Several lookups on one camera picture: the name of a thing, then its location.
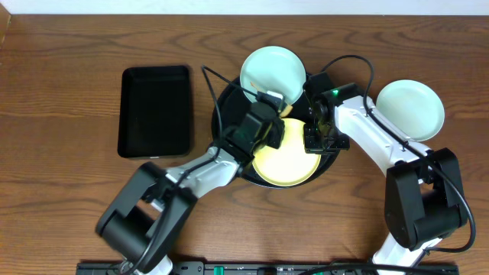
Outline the yellow plate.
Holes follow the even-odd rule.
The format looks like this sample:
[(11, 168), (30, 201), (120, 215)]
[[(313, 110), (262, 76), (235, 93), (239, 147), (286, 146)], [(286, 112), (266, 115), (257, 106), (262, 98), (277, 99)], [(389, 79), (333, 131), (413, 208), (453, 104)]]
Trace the yellow plate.
[(267, 183), (291, 187), (305, 182), (319, 166), (321, 156), (308, 154), (304, 146), (303, 121), (283, 118), (284, 135), (278, 149), (264, 146), (254, 153), (255, 172)]

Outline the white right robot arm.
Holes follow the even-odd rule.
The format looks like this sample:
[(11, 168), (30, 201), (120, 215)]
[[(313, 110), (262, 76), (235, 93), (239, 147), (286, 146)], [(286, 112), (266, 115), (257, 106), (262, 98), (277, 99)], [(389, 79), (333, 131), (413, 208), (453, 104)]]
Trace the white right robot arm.
[(442, 239), (474, 225), (453, 152), (411, 138), (354, 83), (332, 88), (308, 80), (303, 88), (314, 111), (304, 128), (306, 152), (336, 155), (354, 141), (386, 177), (389, 235), (371, 259), (378, 274), (415, 273), (425, 255), (440, 251)]

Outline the green and yellow sponge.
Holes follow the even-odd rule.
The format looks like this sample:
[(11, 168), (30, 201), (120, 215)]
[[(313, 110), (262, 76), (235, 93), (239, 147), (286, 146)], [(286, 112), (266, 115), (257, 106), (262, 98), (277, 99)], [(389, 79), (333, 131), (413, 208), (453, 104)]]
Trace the green and yellow sponge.
[(289, 113), (291, 113), (291, 111), (293, 110), (293, 106), (292, 105), (287, 105), (283, 111), (279, 114), (279, 116), (281, 118), (285, 118), (288, 116)]

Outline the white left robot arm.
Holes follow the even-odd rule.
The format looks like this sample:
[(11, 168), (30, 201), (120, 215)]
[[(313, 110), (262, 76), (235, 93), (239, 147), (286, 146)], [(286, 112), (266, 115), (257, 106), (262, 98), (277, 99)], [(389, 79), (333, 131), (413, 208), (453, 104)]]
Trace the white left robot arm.
[(280, 145), (283, 95), (267, 91), (255, 98), (241, 124), (226, 128), (201, 157), (167, 169), (144, 163), (110, 203), (96, 233), (123, 256), (120, 274), (168, 274), (167, 254), (198, 199), (240, 176), (259, 147)]

